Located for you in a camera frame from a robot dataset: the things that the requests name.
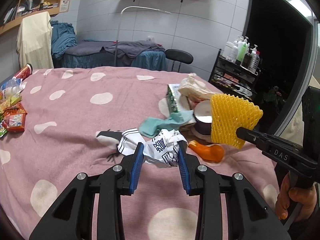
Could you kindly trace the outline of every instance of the cardboard box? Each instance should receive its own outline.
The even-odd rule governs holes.
[[[189,111],[191,110],[188,99],[186,96],[180,94],[178,91],[180,84],[168,84],[167,90],[167,104],[170,113],[178,113],[179,111]],[[192,119],[185,125],[180,126],[179,130],[189,130],[192,126],[196,124],[196,119]]]

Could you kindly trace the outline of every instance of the blue gripper pad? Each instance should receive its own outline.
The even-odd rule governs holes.
[[[131,171],[130,186],[129,186],[129,191],[131,194],[133,194],[134,191],[137,189],[142,164],[143,164],[143,144],[141,144],[140,146],[138,155],[136,157],[136,160],[134,162],[134,165]]]
[[[191,190],[189,172],[186,165],[186,160],[184,159],[182,154],[181,147],[179,147],[179,153],[178,153],[178,167],[180,171],[183,189],[186,191],[188,195],[190,194],[190,190]]]

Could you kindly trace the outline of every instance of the crumpled plastic bag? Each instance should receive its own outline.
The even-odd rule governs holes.
[[[143,143],[144,162],[154,164],[158,168],[170,168],[178,166],[179,141],[184,141],[184,150],[188,142],[179,131],[162,129],[160,133],[145,141],[137,128],[126,130],[122,133],[118,151],[123,155],[134,154],[139,142]]]
[[[196,103],[210,100],[211,96],[217,93],[207,89],[203,82],[195,79],[196,76],[196,73],[190,73],[187,78],[182,79],[179,92]]]

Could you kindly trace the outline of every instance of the yellow foam net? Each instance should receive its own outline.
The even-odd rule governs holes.
[[[211,97],[211,140],[241,149],[245,141],[239,139],[236,130],[244,127],[252,130],[263,115],[263,111],[243,98],[215,94]]]

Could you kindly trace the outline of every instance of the red canister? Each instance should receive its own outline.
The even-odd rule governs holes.
[[[15,78],[21,78],[22,80],[25,80],[28,76],[32,74],[32,66],[31,64],[26,64],[21,70],[19,70],[17,73],[15,73]]]

